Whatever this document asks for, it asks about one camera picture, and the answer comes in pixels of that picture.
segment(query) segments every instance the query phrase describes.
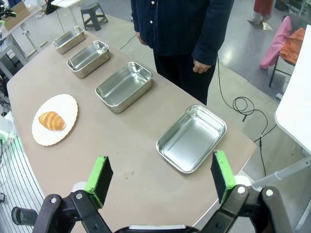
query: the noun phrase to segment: white paper plate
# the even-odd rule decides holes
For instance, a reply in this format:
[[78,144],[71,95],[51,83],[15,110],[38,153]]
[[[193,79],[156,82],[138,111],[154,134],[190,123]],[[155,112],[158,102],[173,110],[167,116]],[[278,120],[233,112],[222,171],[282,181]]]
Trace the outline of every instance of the white paper plate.
[[[56,112],[65,121],[66,126],[61,131],[46,129],[39,122],[39,116],[46,112]],[[62,140],[72,129],[78,115],[76,100],[67,94],[57,95],[46,101],[37,111],[33,121],[33,137],[37,143],[43,146],[53,145]]]

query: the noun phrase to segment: stool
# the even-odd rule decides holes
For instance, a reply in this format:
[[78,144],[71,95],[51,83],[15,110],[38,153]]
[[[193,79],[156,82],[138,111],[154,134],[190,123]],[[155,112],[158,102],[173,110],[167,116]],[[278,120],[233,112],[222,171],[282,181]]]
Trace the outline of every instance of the stool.
[[[97,15],[96,10],[100,9],[102,11],[102,15]],[[84,21],[83,15],[89,14],[90,18],[88,18],[86,21]],[[93,2],[93,3],[88,3],[82,6],[81,8],[81,15],[82,15],[82,20],[84,24],[84,29],[87,30],[87,28],[92,27],[96,31],[99,31],[101,28],[100,22],[104,20],[105,23],[108,22],[108,19],[99,5],[98,2]]]
[[[292,76],[291,74],[286,73],[286,72],[284,72],[284,71],[279,70],[279,69],[276,68],[277,62],[278,62],[278,59],[279,59],[280,56],[281,56],[280,54],[277,55],[276,64],[274,65],[274,68],[273,68],[273,72],[272,72],[272,75],[271,75],[271,78],[270,78],[270,82],[269,82],[269,87],[271,87],[271,84],[272,84],[272,81],[273,81],[273,78],[274,78],[274,73],[275,73],[276,71],[279,71],[279,72],[282,72],[283,74],[287,74],[287,75],[289,75],[289,76]],[[290,62],[290,61],[287,61],[287,60],[284,60],[284,61],[285,61],[286,63],[292,65],[292,66],[295,66],[295,64],[293,64],[293,63]]]

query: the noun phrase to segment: red clothing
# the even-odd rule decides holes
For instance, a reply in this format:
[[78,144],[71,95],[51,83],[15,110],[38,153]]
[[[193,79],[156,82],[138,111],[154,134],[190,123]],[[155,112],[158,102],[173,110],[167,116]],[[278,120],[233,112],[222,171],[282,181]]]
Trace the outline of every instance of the red clothing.
[[273,0],[255,0],[254,11],[262,15],[270,15]]

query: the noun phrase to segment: table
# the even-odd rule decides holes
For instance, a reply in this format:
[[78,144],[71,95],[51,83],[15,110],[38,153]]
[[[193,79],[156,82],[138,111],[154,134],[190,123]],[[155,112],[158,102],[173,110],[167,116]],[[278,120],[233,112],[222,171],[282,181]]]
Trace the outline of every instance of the table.
[[[296,173],[311,165],[311,108],[308,107],[311,102],[310,86],[311,86],[311,66],[309,55],[311,51],[311,26],[307,26],[305,38],[301,47],[299,58],[292,74],[291,80],[279,104],[275,120],[277,125],[293,138],[306,153],[305,158],[297,163],[289,166],[281,171],[276,171],[265,178],[262,178],[252,185],[254,187],[263,186],[282,180],[293,173]],[[299,230],[311,210],[311,201],[296,227]]]
[[54,0],[51,4],[54,5],[54,6],[59,6],[59,7],[63,7],[63,8],[69,8],[71,16],[73,18],[73,21],[74,21],[75,25],[78,25],[78,22],[77,22],[76,18],[74,17],[72,8],[76,4],[80,4],[82,1],[84,1],[84,0]]
[[[11,33],[18,27],[21,27],[21,29],[23,30],[23,32],[27,31],[25,28],[25,22],[30,19],[32,16],[34,16],[36,13],[38,13],[39,11],[42,10],[42,7],[39,6],[30,6],[30,8],[28,8],[29,11],[29,15],[27,15],[23,20],[21,20],[20,22],[18,22],[14,27],[12,27],[10,30],[7,30],[5,27],[1,27],[1,31],[2,31],[2,37],[6,38],[8,36],[11,36]],[[33,48],[35,49],[34,51],[32,51],[30,53],[30,55],[32,55],[33,53],[40,50],[39,47],[37,47],[33,41],[31,40],[31,38],[28,36],[28,33],[25,33],[25,36],[27,37],[27,39],[29,40],[29,42],[31,43],[31,45],[33,46]]]
[[[182,174],[158,154],[156,141],[190,105],[200,103],[149,69],[153,87],[124,112],[113,113],[96,96],[95,88],[135,59],[110,45],[111,59],[78,79],[66,60],[98,40],[86,35],[85,41],[63,55],[48,46],[7,85],[17,130],[44,194],[67,196],[75,183],[88,179],[96,158],[105,155],[114,175],[100,213],[112,231],[134,223],[192,226],[217,200],[212,156],[194,173]],[[76,125],[63,141],[43,147],[32,138],[33,118],[46,100],[63,93],[77,100]],[[230,124],[216,147],[225,151],[234,174],[255,148]]]

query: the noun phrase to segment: stainless steel tray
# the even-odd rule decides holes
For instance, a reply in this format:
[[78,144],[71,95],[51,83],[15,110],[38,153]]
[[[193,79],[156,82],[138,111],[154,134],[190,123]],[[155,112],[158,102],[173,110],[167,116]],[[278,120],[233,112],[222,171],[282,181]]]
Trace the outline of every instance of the stainless steel tray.
[[157,151],[175,168],[194,172],[227,130],[224,121],[200,105],[190,106],[157,140]]
[[151,77],[146,68],[129,62],[99,84],[95,92],[112,111],[120,113],[151,88]]
[[84,29],[75,26],[71,31],[53,41],[53,46],[60,54],[64,54],[86,39]]
[[67,65],[78,78],[84,78],[109,59],[109,46],[97,40],[69,58]]

